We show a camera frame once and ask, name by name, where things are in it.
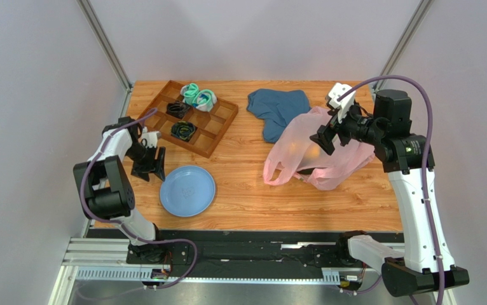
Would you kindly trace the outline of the blue cloth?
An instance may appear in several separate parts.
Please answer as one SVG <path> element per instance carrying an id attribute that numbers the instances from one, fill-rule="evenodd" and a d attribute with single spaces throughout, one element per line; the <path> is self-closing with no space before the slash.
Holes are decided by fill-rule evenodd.
<path id="1" fill-rule="evenodd" d="M 264 121 L 263 140 L 275 143 L 288 124 L 311 107 L 304 91 L 279 91 L 261 88 L 247 96 L 247 110 Z"/>

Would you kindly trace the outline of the blue plate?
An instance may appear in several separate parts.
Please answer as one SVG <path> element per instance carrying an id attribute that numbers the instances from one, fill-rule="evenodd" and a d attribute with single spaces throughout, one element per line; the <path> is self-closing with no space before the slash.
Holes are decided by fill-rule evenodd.
<path id="1" fill-rule="evenodd" d="M 163 208 L 176 217 L 194 217 L 214 201 L 216 183 L 204 168 L 187 165 L 170 172 L 160 187 Z"/>

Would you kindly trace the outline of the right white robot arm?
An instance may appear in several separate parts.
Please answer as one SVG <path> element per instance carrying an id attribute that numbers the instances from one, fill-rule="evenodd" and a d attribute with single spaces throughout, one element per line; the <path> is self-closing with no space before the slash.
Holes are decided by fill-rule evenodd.
<path id="1" fill-rule="evenodd" d="M 426 138 L 411 131 L 412 101 L 400 90 L 382 90 L 372 114 L 355 101 L 355 91 L 337 83 L 326 96 L 330 120 L 311 140 L 327 154 L 351 141 L 372 145 L 394 190 L 401 214 L 404 251 L 362 231 L 340 237 L 340 257 L 361 261 L 382 277 L 394 297 L 440 292 L 467 285 L 469 272 L 456 265 L 442 232 L 434 195 L 434 159 Z"/>

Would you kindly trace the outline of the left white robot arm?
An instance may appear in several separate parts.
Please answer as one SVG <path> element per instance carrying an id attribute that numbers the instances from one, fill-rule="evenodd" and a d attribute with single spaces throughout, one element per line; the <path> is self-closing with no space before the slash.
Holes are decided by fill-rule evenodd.
<path id="1" fill-rule="evenodd" d="M 131 174 L 148 182 L 154 174 L 165 180 L 165 148 L 158 146 L 160 132 L 150 132 L 130 117 L 102 131 L 102 142 L 73 174 L 84 214 L 89 219 L 117 227 L 129 240 L 133 257 L 153 264 L 168 262 L 168 250 L 161 245 L 160 230 L 135 207 L 135 194 L 123 160 L 132 162 Z"/>

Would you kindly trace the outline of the pink plastic bag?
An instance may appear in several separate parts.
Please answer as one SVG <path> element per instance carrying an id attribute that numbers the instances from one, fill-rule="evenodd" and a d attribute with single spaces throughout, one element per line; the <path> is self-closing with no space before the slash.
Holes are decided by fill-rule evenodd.
<path id="1" fill-rule="evenodd" d="M 321 191 L 337 188 L 354 172 L 374 160 L 374 147 L 350 141 L 345 146 L 335 139 L 334 152 L 326 154 L 310 140 L 320 126 L 326 125 L 331 116 L 322 107 L 296 116 L 285 128 L 269 152 L 263 168 L 263 181 L 280 186 L 296 178 Z"/>

